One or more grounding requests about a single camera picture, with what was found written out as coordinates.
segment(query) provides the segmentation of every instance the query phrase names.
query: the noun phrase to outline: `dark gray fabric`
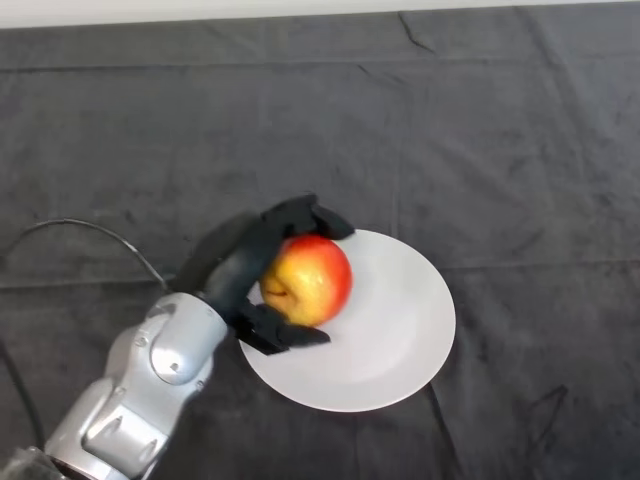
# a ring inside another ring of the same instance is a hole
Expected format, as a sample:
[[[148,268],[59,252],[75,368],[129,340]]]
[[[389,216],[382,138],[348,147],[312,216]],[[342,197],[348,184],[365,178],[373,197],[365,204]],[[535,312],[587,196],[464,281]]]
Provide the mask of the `dark gray fabric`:
[[[457,335],[411,398],[319,412],[228,342],[157,479],[637,479],[640,5],[0,32],[0,241],[98,221],[171,274],[317,192],[444,274]],[[50,432],[158,289],[72,228],[0,272]],[[0,370],[0,452],[31,441]]]

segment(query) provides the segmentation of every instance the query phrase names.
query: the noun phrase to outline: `red apple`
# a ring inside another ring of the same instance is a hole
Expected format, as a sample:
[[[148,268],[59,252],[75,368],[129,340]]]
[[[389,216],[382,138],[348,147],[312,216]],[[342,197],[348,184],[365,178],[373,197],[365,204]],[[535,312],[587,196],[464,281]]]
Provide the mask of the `red apple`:
[[[352,284],[340,247],[319,235],[304,235],[285,245],[260,281],[260,292],[291,323],[313,327],[342,309]]]

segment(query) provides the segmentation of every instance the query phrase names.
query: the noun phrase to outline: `black cable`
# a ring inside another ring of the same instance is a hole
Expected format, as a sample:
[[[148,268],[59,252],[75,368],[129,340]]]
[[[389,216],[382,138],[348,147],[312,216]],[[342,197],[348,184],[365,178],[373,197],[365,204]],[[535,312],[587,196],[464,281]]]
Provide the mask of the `black cable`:
[[[127,250],[129,250],[136,257],[136,260],[142,265],[142,267],[151,275],[157,282],[160,284],[162,289],[165,292],[169,291],[169,287],[167,286],[167,282],[165,282],[162,275],[158,273],[158,271],[153,268],[153,265],[149,263],[149,261],[142,255],[136,247],[134,247],[129,241],[123,236],[117,234],[113,230],[109,230],[108,228],[102,227],[95,223],[87,222],[85,220],[79,220],[77,218],[54,218],[52,220],[45,220],[42,222],[35,223],[30,227],[25,228],[20,234],[15,238],[13,242],[11,242],[0,254],[0,258],[7,257],[17,246],[18,244],[24,240],[27,236],[31,235],[33,232],[41,230],[46,227],[51,227],[53,225],[75,225],[78,227],[89,228],[92,230],[97,230],[99,232],[104,233],[105,235],[113,238],[118,241],[121,245],[123,245]]]
[[[16,387],[16,391],[20,396],[20,400],[22,401],[22,405],[24,406],[25,411],[27,412],[27,416],[29,417],[29,421],[31,422],[31,428],[33,429],[33,436],[35,440],[35,445],[40,450],[44,449],[44,427],[42,426],[42,421],[40,420],[40,415],[38,414],[38,409],[33,403],[33,399],[31,395],[29,395],[29,390],[24,384],[22,380],[22,376],[20,375],[20,371],[16,366],[13,358],[9,354],[9,350],[7,350],[7,346],[4,341],[0,338],[0,357],[4,360],[4,364],[7,366],[7,372],[9,373],[9,377],[13,382],[13,385]]]
[[[158,273],[158,271],[153,268],[153,265],[149,263],[149,261],[142,255],[136,247],[134,247],[129,241],[118,235],[112,230],[108,228],[101,227],[95,223],[87,222],[85,220],[79,220],[75,218],[58,218],[53,220],[45,220],[43,222],[38,222],[30,227],[25,228],[20,234],[11,242],[4,251],[0,254],[0,259],[6,259],[6,257],[13,252],[13,250],[18,246],[18,244],[24,240],[27,236],[31,235],[33,232],[41,230],[46,227],[50,227],[53,225],[76,225],[78,227],[89,228],[92,230],[97,230],[99,232],[104,233],[105,235],[117,240],[121,245],[123,245],[127,250],[129,250],[136,257],[138,262],[144,267],[144,269],[151,275],[162,287],[165,292],[169,291],[169,287],[165,282],[164,278]],[[5,365],[7,366],[7,371],[9,372],[9,377],[13,385],[16,387],[16,391],[22,401],[22,405],[24,406],[25,411],[27,412],[27,416],[29,417],[29,421],[31,423],[31,428],[33,429],[33,435],[35,437],[36,447],[40,450],[44,449],[45,437],[44,437],[44,427],[42,426],[42,421],[40,420],[40,415],[38,413],[38,409],[33,403],[33,399],[27,390],[27,387],[20,375],[20,371],[16,366],[16,363],[13,361],[13,358],[9,354],[9,350],[0,338],[0,357],[4,360]]]

